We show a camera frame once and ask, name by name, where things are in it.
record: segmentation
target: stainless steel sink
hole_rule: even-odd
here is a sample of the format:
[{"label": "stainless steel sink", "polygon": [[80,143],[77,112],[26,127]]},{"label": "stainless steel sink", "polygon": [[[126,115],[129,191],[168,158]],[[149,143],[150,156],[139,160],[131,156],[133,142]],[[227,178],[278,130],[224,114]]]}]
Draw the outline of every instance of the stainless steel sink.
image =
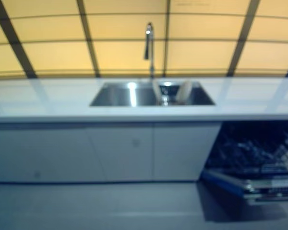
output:
[{"label": "stainless steel sink", "polygon": [[152,83],[128,82],[105,83],[91,106],[171,106],[171,105],[214,105],[198,82],[192,83],[192,91],[184,103],[175,100],[181,82],[159,84],[163,102],[156,99]]},{"label": "stainless steel sink", "polygon": [[152,83],[105,83],[91,106],[156,105]]}]

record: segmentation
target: faucet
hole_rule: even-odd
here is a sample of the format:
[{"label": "faucet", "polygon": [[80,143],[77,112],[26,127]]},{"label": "faucet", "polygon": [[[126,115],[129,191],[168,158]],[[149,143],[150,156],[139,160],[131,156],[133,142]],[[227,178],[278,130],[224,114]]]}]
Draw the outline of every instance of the faucet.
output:
[{"label": "faucet", "polygon": [[151,79],[153,79],[155,68],[154,68],[154,30],[152,23],[147,24],[145,33],[146,33],[146,46],[145,46],[144,59],[145,60],[150,59],[149,76]]}]

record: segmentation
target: floor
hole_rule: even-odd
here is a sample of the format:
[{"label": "floor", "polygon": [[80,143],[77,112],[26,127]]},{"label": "floor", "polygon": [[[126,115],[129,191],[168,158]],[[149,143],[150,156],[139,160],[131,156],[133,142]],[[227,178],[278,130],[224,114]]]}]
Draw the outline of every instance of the floor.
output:
[{"label": "floor", "polygon": [[0,230],[288,230],[288,203],[203,183],[0,185]]}]

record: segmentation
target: cabinet door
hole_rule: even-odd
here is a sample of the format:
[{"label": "cabinet door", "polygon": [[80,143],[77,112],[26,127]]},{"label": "cabinet door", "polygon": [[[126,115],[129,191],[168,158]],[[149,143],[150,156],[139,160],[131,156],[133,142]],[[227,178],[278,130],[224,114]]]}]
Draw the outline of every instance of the cabinet door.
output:
[{"label": "cabinet door", "polygon": [[94,144],[108,181],[152,180],[152,125],[92,127]]},{"label": "cabinet door", "polygon": [[104,181],[83,128],[0,130],[0,182]]},{"label": "cabinet door", "polygon": [[221,123],[165,123],[154,128],[154,179],[198,180]]}]

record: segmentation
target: open dishwasher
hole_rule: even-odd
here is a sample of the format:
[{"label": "open dishwasher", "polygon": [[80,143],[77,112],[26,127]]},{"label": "open dishwasher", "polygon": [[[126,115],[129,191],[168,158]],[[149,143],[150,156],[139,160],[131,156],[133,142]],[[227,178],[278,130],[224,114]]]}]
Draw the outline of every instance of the open dishwasher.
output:
[{"label": "open dishwasher", "polygon": [[202,179],[250,205],[288,201],[288,121],[224,122]]}]

